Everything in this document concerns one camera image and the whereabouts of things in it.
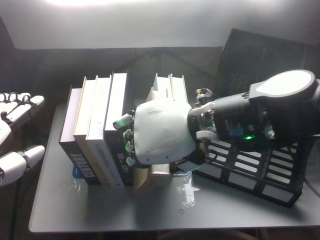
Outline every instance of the row of standing books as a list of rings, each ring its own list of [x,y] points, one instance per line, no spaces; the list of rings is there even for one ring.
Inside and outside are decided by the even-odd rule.
[[[59,144],[88,185],[134,184],[133,169],[126,162],[128,153],[123,136],[113,127],[113,122],[125,114],[127,86],[127,73],[113,73],[94,80],[85,77],[82,88],[70,87]],[[150,92],[158,95],[152,99],[164,96],[187,101],[183,76],[156,75]]]

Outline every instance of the black book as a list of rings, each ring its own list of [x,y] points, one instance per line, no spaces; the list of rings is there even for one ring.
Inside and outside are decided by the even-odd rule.
[[[127,164],[128,153],[121,131],[114,128],[113,123],[126,113],[127,73],[114,73],[111,80],[109,106],[104,125],[104,139],[111,150],[111,155],[125,186],[133,186],[134,171]]]
[[[61,130],[59,144],[67,154],[71,162],[81,172],[88,185],[100,185],[100,181],[89,164],[85,155],[78,146],[74,136],[74,127],[77,119],[78,106],[81,99],[81,88],[70,88],[69,98],[65,111],[65,119]]]

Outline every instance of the book spine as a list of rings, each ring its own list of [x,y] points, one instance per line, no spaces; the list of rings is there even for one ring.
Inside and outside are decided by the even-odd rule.
[[[75,141],[59,142],[59,144],[74,166],[81,172],[83,179],[88,185],[101,184],[93,168]]]
[[[115,162],[103,139],[86,140],[112,187],[124,187]]]
[[[132,167],[129,167],[127,164],[128,153],[125,148],[122,133],[116,130],[107,130],[104,131],[104,139],[109,146],[123,184],[125,186],[133,186],[134,171]]]

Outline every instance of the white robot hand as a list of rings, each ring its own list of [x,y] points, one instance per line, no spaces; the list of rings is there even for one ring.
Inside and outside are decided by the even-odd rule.
[[[0,93],[0,187],[19,179],[44,155],[41,145],[20,152],[9,152],[13,143],[12,130],[26,124],[44,105],[43,96],[31,97],[29,93]]]

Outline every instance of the white tabletop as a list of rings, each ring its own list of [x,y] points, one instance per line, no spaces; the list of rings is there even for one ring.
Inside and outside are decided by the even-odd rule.
[[[320,198],[303,186],[285,208],[197,175],[165,187],[112,189],[72,177],[58,144],[65,105],[56,109],[33,203],[31,232],[107,232],[320,225]]]

